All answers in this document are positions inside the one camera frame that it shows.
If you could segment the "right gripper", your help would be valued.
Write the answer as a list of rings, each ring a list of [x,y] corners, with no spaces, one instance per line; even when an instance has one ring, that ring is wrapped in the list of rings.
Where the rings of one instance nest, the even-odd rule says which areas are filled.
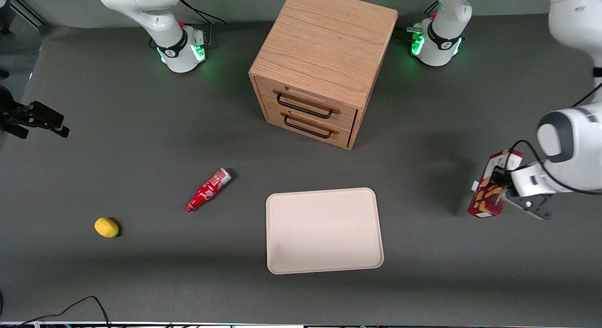
[[[0,86],[0,123],[1,131],[7,132],[20,139],[26,139],[29,130],[22,127],[27,123],[31,110],[33,120],[40,122],[47,129],[62,138],[67,138],[70,129],[63,126],[64,116],[41,102],[33,101],[30,105],[18,103],[4,86]]]

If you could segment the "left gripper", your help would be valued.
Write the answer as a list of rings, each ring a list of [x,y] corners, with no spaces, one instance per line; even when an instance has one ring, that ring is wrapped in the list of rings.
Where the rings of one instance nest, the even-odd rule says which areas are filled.
[[[495,167],[491,174],[491,184],[503,188],[514,188],[521,197],[542,194],[568,193],[570,190],[557,181],[562,173],[570,171],[572,161],[534,161],[513,171]]]

